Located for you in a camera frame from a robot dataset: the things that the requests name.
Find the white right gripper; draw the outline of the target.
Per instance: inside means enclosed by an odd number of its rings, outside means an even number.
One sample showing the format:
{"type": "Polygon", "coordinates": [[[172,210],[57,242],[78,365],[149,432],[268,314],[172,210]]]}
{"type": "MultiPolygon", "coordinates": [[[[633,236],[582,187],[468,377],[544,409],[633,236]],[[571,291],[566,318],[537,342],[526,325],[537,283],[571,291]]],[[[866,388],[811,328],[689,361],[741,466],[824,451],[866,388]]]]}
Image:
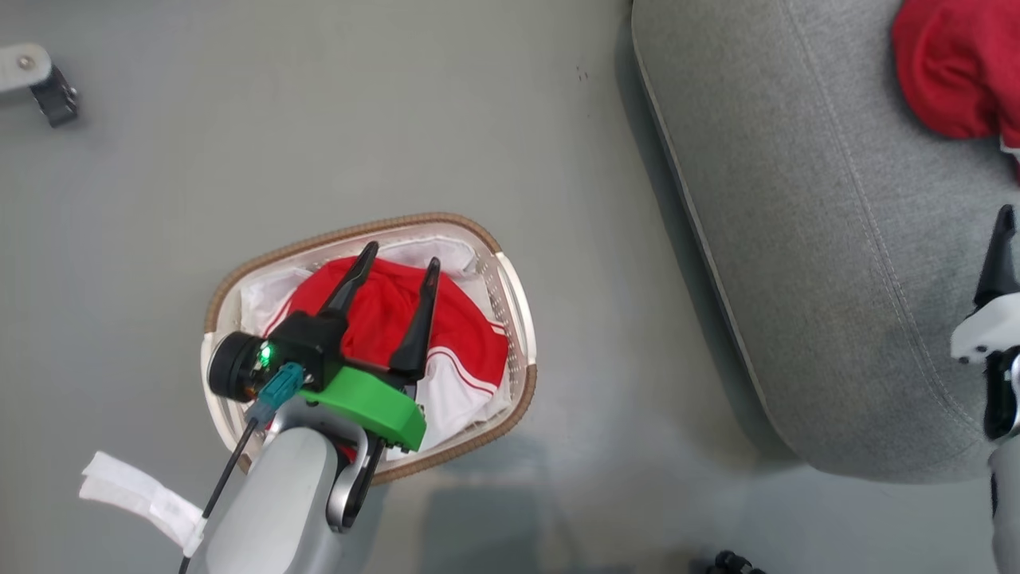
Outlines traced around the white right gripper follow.
{"type": "Polygon", "coordinates": [[[1020,346],[1020,282],[1011,243],[1016,232],[1014,207],[1006,204],[999,208],[994,218],[974,293],[976,312],[951,334],[950,355],[958,362],[984,362],[992,352],[1020,346]]]}

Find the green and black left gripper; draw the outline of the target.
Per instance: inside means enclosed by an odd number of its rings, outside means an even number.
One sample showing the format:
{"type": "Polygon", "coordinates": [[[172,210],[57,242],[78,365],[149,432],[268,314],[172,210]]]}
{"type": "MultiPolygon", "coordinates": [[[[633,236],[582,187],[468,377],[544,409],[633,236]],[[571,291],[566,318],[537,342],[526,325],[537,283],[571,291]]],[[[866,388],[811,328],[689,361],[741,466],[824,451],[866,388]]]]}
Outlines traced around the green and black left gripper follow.
{"type": "Polygon", "coordinates": [[[302,395],[375,434],[387,446],[416,451],[426,435],[426,416],[409,389],[426,373],[441,261],[432,257],[419,288],[418,307],[394,343],[382,340],[382,320],[369,320],[367,334],[347,313],[378,255],[368,242],[318,315],[295,312],[270,331],[274,359],[299,364],[310,381],[302,395]]]}

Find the white laundry basket brown rim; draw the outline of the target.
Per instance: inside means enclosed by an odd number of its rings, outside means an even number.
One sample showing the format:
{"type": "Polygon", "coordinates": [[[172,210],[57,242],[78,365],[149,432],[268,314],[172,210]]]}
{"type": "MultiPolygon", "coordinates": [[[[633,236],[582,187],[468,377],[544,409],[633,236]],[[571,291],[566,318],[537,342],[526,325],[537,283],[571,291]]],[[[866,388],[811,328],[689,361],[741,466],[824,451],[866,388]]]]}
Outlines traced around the white laundry basket brown rim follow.
{"type": "Polygon", "coordinates": [[[217,397],[208,388],[207,370],[216,344],[241,327],[241,283],[277,271],[287,264],[320,264],[332,258],[350,257],[365,244],[378,241],[382,246],[424,238],[463,241],[473,248],[477,259],[474,269],[484,278],[489,302],[496,322],[506,329],[509,346],[509,407],[487,420],[473,423],[451,439],[397,461],[382,461],[373,484],[382,486],[398,479],[426,471],[478,450],[510,432],[531,406],[538,385],[538,340],[524,284],[498,240],[472,219],[452,212],[424,212],[379,219],[357,226],[316,234],[284,245],[238,266],[216,286],[204,320],[200,347],[199,373],[211,420],[227,450],[236,446],[243,432],[245,404],[217,397]]]}

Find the red garment with white stripes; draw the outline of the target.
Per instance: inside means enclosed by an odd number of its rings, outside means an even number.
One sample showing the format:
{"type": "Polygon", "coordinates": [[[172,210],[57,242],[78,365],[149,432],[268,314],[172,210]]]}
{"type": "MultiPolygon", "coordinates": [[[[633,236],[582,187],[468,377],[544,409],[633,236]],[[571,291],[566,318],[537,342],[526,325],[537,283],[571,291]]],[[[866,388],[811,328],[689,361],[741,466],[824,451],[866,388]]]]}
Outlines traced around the red garment with white stripes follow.
{"type": "MultiPolygon", "coordinates": [[[[334,259],[313,273],[296,269],[279,281],[249,291],[247,309],[241,313],[245,326],[266,335],[292,313],[314,315],[353,262],[334,259]]],[[[369,320],[382,320],[382,340],[394,343],[418,307],[423,277],[423,268],[379,259],[347,319],[360,324],[363,335],[369,320]]],[[[438,418],[478,413],[503,387],[508,352],[506,331],[496,322],[484,280],[476,273],[458,279],[442,273],[419,403],[434,408],[438,418]]]]}

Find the grey fabric sofa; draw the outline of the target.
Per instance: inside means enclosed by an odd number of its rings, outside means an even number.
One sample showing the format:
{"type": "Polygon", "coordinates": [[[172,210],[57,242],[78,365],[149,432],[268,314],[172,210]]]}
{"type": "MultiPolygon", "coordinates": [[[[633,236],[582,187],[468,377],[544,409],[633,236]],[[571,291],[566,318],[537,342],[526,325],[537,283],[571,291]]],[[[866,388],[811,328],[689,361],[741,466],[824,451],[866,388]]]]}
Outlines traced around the grey fabric sofa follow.
{"type": "Polygon", "coordinates": [[[994,142],[923,128],[903,0],[634,0],[642,83],[744,370],[813,468],[987,476],[983,368],[951,359],[999,207],[994,142]]]}

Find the plain red garment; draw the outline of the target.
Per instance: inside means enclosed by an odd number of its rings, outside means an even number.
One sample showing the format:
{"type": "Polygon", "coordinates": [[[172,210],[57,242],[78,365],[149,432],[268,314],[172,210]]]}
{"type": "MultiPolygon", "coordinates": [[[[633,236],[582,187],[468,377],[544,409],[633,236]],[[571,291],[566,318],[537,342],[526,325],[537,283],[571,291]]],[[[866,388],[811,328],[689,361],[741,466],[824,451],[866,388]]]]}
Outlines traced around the plain red garment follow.
{"type": "Polygon", "coordinates": [[[890,37],[917,119],[946,138],[997,140],[1020,184],[1020,0],[903,0],[890,37]]]}

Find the white tape tag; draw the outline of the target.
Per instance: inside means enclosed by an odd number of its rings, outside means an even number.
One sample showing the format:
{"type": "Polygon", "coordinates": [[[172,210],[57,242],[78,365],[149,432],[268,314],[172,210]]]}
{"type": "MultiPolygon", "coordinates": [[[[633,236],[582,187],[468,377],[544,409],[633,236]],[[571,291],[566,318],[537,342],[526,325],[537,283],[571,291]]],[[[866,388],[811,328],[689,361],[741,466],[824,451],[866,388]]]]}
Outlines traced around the white tape tag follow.
{"type": "Polygon", "coordinates": [[[192,558],[208,520],[192,502],[151,475],[112,455],[97,451],[81,472],[79,498],[117,506],[152,523],[192,558]]]}

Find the small black knobbly object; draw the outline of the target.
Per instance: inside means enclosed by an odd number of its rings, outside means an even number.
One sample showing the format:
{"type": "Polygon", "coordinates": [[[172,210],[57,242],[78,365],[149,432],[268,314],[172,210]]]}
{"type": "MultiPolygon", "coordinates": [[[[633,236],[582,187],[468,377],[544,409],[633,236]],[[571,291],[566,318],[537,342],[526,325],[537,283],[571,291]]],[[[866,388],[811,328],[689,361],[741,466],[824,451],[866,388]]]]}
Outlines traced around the small black knobbly object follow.
{"type": "Polygon", "coordinates": [[[733,551],[718,552],[711,564],[704,568],[704,574],[767,574],[750,560],[733,551]]]}

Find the white leg with black caster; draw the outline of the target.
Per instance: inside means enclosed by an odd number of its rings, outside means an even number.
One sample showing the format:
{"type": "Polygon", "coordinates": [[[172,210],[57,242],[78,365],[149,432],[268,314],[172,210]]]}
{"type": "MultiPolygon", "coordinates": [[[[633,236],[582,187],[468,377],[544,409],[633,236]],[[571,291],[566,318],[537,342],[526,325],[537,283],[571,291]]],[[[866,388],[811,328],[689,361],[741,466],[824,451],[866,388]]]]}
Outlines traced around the white leg with black caster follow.
{"type": "Polygon", "coordinates": [[[52,128],[79,119],[79,92],[47,48],[33,42],[0,45],[0,96],[29,92],[52,128]]]}

